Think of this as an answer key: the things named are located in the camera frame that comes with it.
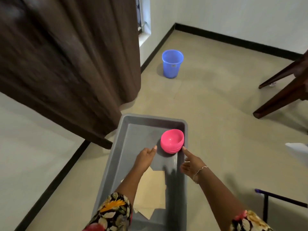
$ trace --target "hand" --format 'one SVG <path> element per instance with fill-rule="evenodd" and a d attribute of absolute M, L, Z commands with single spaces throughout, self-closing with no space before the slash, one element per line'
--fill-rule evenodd
<path fill-rule="evenodd" d="M 206 166 L 206 164 L 203 163 L 202 159 L 190 153 L 190 151 L 188 151 L 186 147 L 183 147 L 182 150 L 184 154 L 187 156 L 185 161 L 190 161 L 190 162 L 184 162 L 181 165 L 180 167 L 181 172 L 189 176 L 191 179 L 193 179 L 194 175 L 198 172 L 198 170 L 201 169 L 203 166 Z M 200 180 L 199 174 L 197 174 L 193 180 L 194 182 L 199 184 Z"/>
<path fill-rule="evenodd" d="M 157 146 L 153 147 L 152 150 L 144 148 L 139 155 L 137 155 L 133 168 L 144 173 L 150 167 L 156 151 Z"/>

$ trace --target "tiled floor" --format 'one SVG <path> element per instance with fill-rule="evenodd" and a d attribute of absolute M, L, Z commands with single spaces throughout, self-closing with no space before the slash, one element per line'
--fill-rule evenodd
<path fill-rule="evenodd" d="M 162 76 L 161 54 L 167 49 L 184 54 L 175 79 Z M 258 85 L 289 63 L 174 31 L 142 73 L 137 99 L 121 109 L 186 120 L 190 151 L 262 216 L 262 198 L 254 188 L 307 202 L 308 170 L 288 154 L 284 144 L 308 142 L 308 103 L 295 102 L 261 120 L 252 116 L 292 77 L 273 88 L 259 90 Z M 91 144 L 27 230 L 82 230 L 90 219 L 108 153 Z M 269 224 L 275 230 L 307 230 L 307 209 L 275 199 L 269 205 Z M 189 231 L 219 230 L 201 189 L 191 180 L 187 222 Z"/>

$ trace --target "gray plastic tray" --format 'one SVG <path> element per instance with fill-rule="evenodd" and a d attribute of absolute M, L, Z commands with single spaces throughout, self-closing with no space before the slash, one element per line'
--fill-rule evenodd
<path fill-rule="evenodd" d="M 165 171 L 166 209 L 156 209 L 150 220 L 133 212 L 129 230 L 186 230 L 187 181 L 186 176 L 180 172 L 185 155 L 182 150 L 177 154 L 168 154 L 160 146 L 161 135 L 170 129 L 183 131 L 184 146 L 188 147 L 188 127 L 184 120 L 137 114 L 121 117 L 92 215 L 131 170 L 139 152 L 157 144 L 151 168 Z"/>

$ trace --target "dark wooden chair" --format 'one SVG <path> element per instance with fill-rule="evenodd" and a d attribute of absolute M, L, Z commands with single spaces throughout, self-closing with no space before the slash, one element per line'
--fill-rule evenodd
<path fill-rule="evenodd" d="M 308 100 L 308 50 L 299 59 L 262 83 L 259 89 L 291 74 L 294 74 L 295 79 L 268 102 L 258 108 L 253 113 L 256 118 L 262 118 L 298 99 Z"/>

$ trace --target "pink bowl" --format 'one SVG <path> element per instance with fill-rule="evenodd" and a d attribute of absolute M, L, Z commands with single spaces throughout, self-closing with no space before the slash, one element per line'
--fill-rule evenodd
<path fill-rule="evenodd" d="M 172 129 L 163 133 L 160 139 L 161 148 L 170 154 L 177 153 L 184 144 L 184 134 L 178 129 Z"/>

